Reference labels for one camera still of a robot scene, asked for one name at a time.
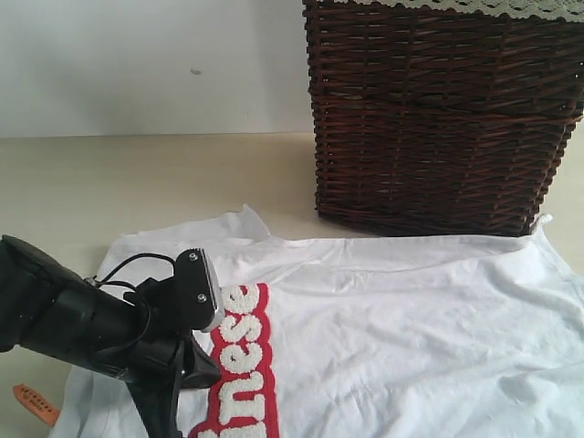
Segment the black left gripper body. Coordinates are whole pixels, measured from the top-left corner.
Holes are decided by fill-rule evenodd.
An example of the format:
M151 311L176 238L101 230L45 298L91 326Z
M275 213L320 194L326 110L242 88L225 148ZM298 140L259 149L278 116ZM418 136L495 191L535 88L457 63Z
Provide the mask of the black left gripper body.
M161 281L149 278L138 286L115 281L123 297L139 311L141 327L127 353L130 396L149 437L181 437L177 426L183 375L193 367L185 351L191 347L193 318L187 305L196 302L196 289L184 276Z

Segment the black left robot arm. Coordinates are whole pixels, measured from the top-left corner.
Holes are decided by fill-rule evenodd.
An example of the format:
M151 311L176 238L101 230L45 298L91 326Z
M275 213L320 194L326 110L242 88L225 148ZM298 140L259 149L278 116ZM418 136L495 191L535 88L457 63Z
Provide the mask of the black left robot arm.
M123 381L150 437L179 437L182 389L209 389L219 365L193 332L224 318L221 290L202 248L163 258L172 276L147 278L122 298L116 282L84 279L39 248L1 238L1 350L20 346Z

